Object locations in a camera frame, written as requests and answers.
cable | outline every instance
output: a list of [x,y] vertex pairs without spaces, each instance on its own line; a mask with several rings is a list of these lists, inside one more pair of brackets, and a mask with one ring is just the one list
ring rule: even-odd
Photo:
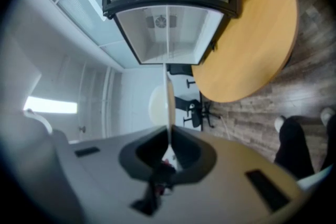
[[226,134],[227,134],[227,138],[228,138],[229,140],[231,140],[231,136],[230,136],[230,134],[229,134],[229,131],[228,131],[228,129],[227,129],[226,123],[225,123],[224,118],[223,118],[222,115],[221,115],[220,119],[222,120],[222,123],[223,123],[223,125],[224,125],[224,127],[225,127]]

black chair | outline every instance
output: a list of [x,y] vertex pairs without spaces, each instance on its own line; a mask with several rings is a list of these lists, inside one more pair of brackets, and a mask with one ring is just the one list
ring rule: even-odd
[[[193,76],[191,65],[183,65],[179,63],[169,64],[167,65],[167,71],[170,73],[170,75],[187,75],[190,77]],[[186,81],[188,89],[190,87],[190,84],[195,84],[195,81]]]
[[210,115],[215,116],[220,119],[220,115],[210,113],[209,109],[211,106],[211,102],[205,102],[204,106],[194,99],[190,101],[186,101],[179,97],[175,97],[175,106],[177,109],[181,109],[187,112],[187,116],[189,117],[189,112],[191,112],[191,117],[189,119],[185,119],[183,117],[183,126],[186,121],[192,121],[193,127],[196,128],[201,125],[202,119],[206,118],[208,120],[208,124],[211,128],[214,128],[213,125],[210,123]]

table top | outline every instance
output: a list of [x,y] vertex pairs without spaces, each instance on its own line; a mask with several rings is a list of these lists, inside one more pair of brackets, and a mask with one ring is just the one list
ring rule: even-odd
[[266,85],[286,64],[298,31],[297,0],[242,0],[204,63],[192,66],[201,93],[232,102]]

black pants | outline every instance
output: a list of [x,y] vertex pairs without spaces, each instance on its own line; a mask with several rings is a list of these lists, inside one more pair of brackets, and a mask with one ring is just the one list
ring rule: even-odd
[[[328,122],[328,149],[322,169],[333,164],[336,151],[336,115]],[[274,162],[286,168],[298,179],[313,175],[314,170],[309,156],[305,134],[294,119],[285,120],[279,134],[280,148]]]

ceiling light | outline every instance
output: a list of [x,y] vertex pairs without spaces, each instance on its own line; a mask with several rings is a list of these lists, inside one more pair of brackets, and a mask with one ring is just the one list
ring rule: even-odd
[[106,17],[103,16],[103,11],[101,7],[99,6],[99,4],[97,3],[97,1],[96,0],[88,0],[88,1],[92,5],[96,13],[99,15],[99,17],[102,19],[102,21],[105,22]]

